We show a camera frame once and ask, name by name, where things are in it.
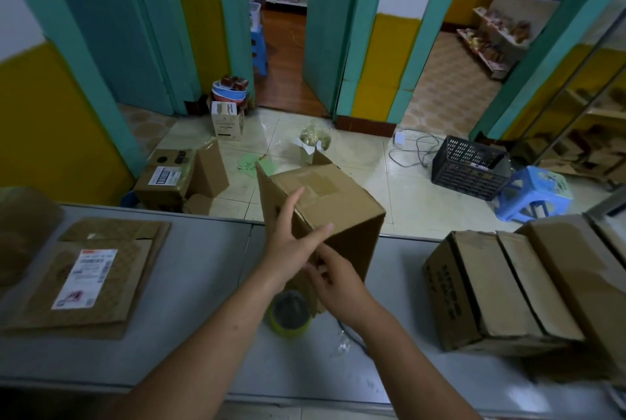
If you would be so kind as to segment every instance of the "hand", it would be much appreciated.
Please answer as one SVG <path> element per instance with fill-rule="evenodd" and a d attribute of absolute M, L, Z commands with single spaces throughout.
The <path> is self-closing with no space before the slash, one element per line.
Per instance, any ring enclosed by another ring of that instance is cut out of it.
<path fill-rule="evenodd" d="M 325 261 L 328 278 L 312 264 L 303 268 L 317 296 L 335 318 L 360 332 L 372 317 L 372 311 L 379 309 L 380 305 L 348 260 L 324 243 L 317 247 L 317 254 Z"/>
<path fill-rule="evenodd" d="M 298 202 L 304 187 L 290 195 L 283 204 L 276 226 L 265 246 L 265 255 L 257 270 L 270 277 L 272 289 L 280 293 L 285 284 L 297 274 L 307 263 L 316 247 L 333 233 L 333 225 L 318 227 L 301 239 L 291 233 L 293 209 Z"/>

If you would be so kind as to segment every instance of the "person's right hand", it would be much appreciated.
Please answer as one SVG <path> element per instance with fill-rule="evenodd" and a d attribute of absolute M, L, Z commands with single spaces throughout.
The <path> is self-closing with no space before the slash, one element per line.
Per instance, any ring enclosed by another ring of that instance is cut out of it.
<path fill-rule="evenodd" d="M 319 270 L 307 263 L 303 270 L 313 284 L 317 296 L 326 309 L 339 321 L 359 332 L 372 311 L 380 305 L 367 291 L 352 264 L 328 245 L 321 243 L 317 254 L 324 259 L 328 271 L 323 277 Z"/>

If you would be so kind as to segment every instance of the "blue plastic stool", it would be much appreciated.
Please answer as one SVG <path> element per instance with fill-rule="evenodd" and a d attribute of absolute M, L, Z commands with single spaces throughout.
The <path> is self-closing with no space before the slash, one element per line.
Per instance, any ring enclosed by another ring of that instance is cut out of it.
<path fill-rule="evenodd" d="M 252 64 L 259 68 L 262 76 L 267 76 L 267 48 L 263 36 L 263 25 L 256 30 L 251 29 L 250 35 L 252 36 Z"/>
<path fill-rule="evenodd" d="M 517 171 L 511 182 L 498 194 L 498 219 L 526 222 L 538 218 L 537 208 L 544 216 L 565 214 L 572 202 L 570 186 L 563 175 L 537 167 Z"/>

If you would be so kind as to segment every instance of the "forearm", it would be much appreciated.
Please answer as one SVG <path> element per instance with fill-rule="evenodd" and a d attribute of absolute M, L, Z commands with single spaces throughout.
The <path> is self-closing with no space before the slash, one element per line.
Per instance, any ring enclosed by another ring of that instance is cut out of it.
<path fill-rule="evenodd" d="M 358 330 L 399 419 L 479 419 L 428 361 L 401 324 L 378 305 L 376 323 Z"/>
<path fill-rule="evenodd" d="M 122 401 L 115 418 L 213 418 L 274 295 L 254 272 Z"/>

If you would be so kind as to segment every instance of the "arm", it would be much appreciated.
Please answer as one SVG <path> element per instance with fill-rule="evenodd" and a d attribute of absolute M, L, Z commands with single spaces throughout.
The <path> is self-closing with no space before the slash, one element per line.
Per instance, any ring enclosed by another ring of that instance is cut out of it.
<path fill-rule="evenodd" d="M 326 244 L 317 253 L 328 278 L 310 264 L 304 270 L 326 309 L 363 338 L 398 418 L 480 420 L 395 317 L 374 300 L 352 264 Z"/>
<path fill-rule="evenodd" d="M 299 240 L 292 236 L 293 208 L 303 190 L 288 197 L 251 276 L 121 401 L 111 418 L 213 418 L 272 298 L 333 231 L 328 225 Z"/>

